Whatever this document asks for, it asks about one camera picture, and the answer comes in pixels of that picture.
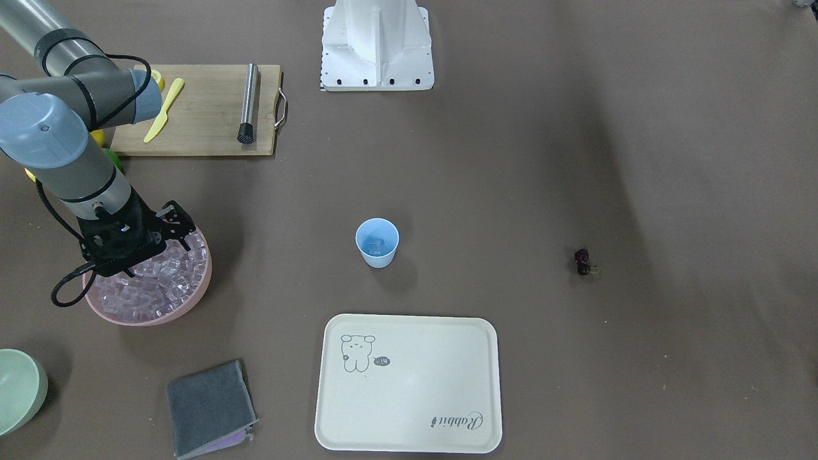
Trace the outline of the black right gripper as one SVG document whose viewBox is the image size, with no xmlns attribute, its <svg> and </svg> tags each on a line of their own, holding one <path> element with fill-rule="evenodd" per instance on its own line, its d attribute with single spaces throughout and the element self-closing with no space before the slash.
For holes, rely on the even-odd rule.
<svg viewBox="0 0 818 460">
<path fill-rule="evenodd" d="M 155 211 L 132 190 L 117 211 L 109 212 L 98 200 L 91 204 L 91 214 L 92 219 L 77 220 L 84 257 L 100 276 L 124 273 L 134 279 L 135 266 L 164 253 L 170 240 L 178 242 L 184 252 L 192 250 L 188 238 L 196 225 L 176 201 Z"/>
</svg>

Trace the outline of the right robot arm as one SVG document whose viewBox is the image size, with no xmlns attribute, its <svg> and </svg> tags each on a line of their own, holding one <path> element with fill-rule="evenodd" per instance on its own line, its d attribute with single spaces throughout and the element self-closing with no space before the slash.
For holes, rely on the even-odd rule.
<svg viewBox="0 0 818 460">
<path fill-rule="evenodd" d="M 103 277 L 186 244 L 196 229 L 175 201 L 152 210 L 93 131 L 155 119 L 163 103 L 149 64 L 121 69 L 47 1 L 3 1 L 2 28 L 27 49 L 44 78 L 2 75 L 2 152 L 32 172 L 78 222 L 70 228 L 84 269 Z"/>
</svg>

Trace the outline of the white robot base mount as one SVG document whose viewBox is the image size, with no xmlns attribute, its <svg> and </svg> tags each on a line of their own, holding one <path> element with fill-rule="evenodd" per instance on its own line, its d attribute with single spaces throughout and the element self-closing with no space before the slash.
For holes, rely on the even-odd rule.
<svg viewBox="0 0 818 460">
<path fill-rule="evenodd" d="M 337 1 L 323 11 L 320 88 L 425 91 L 435 85 L 429 12 L 415 1 Z"/>
</svg>

